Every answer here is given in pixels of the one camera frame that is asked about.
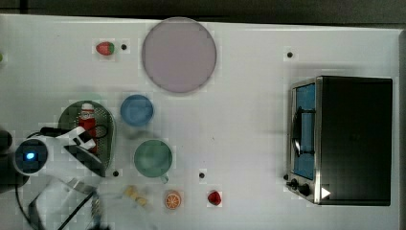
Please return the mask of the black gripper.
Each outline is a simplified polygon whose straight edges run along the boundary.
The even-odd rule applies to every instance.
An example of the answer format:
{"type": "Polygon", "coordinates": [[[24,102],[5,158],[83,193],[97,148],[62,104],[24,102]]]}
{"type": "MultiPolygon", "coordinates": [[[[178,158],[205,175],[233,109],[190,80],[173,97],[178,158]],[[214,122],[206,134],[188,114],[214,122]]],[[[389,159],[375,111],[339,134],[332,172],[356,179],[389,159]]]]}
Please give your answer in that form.
{"type": "Polygon", "coordinates": [[[83,166],[100,177],[105,177],[105,168],[102,161],[94,154],[89,153],[80,146],[64,146],[83,166]]]}

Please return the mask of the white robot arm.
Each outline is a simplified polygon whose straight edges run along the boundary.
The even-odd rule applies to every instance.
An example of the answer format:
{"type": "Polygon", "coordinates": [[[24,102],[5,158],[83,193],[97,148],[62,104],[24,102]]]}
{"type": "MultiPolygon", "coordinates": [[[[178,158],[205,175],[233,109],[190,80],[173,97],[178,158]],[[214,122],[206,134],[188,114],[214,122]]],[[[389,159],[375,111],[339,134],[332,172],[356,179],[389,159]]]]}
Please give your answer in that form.
{"type": "Polygon", "coordinates": [[[77,138],[29,138],[15,151],[13,164],[30,179],[47,181],[28,206],[34,230],[63,230],[105,177],[102,161],[77,138]]]}

